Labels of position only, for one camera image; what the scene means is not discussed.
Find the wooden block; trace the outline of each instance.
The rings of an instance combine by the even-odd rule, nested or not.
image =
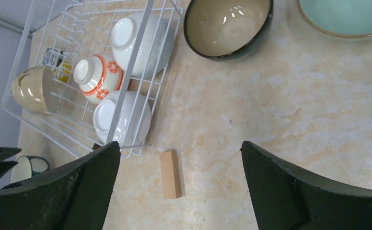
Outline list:
[[[163,198],[176,199],[182,196],[180,187],[179,168],[175,151],[163,152],[161,157],[161,171],[163,184]]]

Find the bowl rim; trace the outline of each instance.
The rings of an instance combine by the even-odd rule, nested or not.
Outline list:
[[[313,27],[314,29],[326,34],[326,35],[329,35],[329,36],[333,36],[333,37],[338,37],[338,38],[366,38],[366,37],[372,37],[372,33],[369,33],[369,34],[338,34],[338,33],[334,33],[334,32],[330,32],[328,30],[325,30],[319,26],[317,26],[316,24],[314,24],[305,14],[304,14],[304,11],[303,11],[303,8],[301,6],[301,0],[296,0],[297,3],[298,3],[298,8],[299,8],[299,12],[302,16],[302,18],[304,19],[304,21],[309,24],[311,27]]]
[[[213,59],[219,59],[219,58],[223,58],[223,57],[227,57],[227,56],[230,56],[230,55],[235,55],[235,54],[239,54],[239,53],[242,53],[245,48],[250,44],[252,43],[255,39],[257,39],[260,34],[262,34],[262,32],[265,30],[266,26],[268,25],[269,21],[272,20],[272,17],[273,17],[273,8],[274,8],[274,0],[268,0],[269,1],[269,10],[268,10],[268,13],[267,13],[267,17],[264,21],[264,23],[262,23],[262,26],[261,28],[258,30],[258,32],[254,35],[253,38],[251,38],[247,43],[245,43],[242,47],[238,48],[237,50],[235,51],[232,51],[230,53],[227,53],[227,54],[223,54],[223,55],[219,55],[219,56],[212,56],[212,55],[205,55],[205,54],[202,54],[200,53],[199,51],[197,51],[190,43],[189,41],[189,38],[188,38],[188,35],[187,35],[187,19],[189,18],[189,15],[190,15],[190,11],[193,7],[193,5],[195,4],[195,2],[198,1],[198,0],[191,0],[191,2],[189,3],[189,6],[187,7],[187,10],[186,10],[186,13],[185,13],[185,19],[183,20],[183,33],[185,35],[185,39],[186,39],[186,42],[187,42],[187,45],[195,52],[197,53],[198,55],[204,57],[204,58],[213,58]]]

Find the beige mug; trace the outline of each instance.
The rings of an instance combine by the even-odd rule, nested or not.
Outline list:
[[[49,66],[32,67],[22,72],[12,83],[15,101],[25,110],[36,113],[54,113],[58,108],[58,90],[55,75]]]

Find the beige marble surface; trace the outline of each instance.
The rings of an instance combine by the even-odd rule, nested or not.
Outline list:
[[[239,152],[244,140],[372,189],[372,40],[318,34],[296,0],[275,1],[269,37],[244,60],[201,58],[181,30],[151,146],[121,161],[104,229],[257,229]],[[73,160],[25,124],[19,147],[53,166]],[[179,156],[183,196],[175,200],[163,200],[158,153],[165,150]]]

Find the light green bowl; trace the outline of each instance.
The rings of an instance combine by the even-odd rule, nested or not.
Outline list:
[[[297,0],[304,20],[336,38],[372,37],[372,0]]]

